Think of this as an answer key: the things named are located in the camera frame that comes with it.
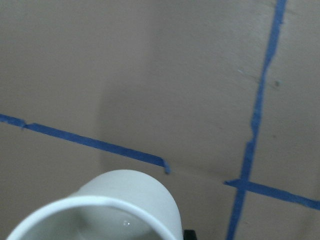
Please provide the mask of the white smiley mug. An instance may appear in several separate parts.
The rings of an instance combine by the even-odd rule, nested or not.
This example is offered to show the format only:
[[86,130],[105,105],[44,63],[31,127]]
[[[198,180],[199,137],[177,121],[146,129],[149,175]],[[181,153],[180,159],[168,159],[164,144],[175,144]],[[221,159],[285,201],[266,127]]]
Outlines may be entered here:
[[26,217],[10,240],[181,240],[178,206],[167,188],[136,170],[113,170]]

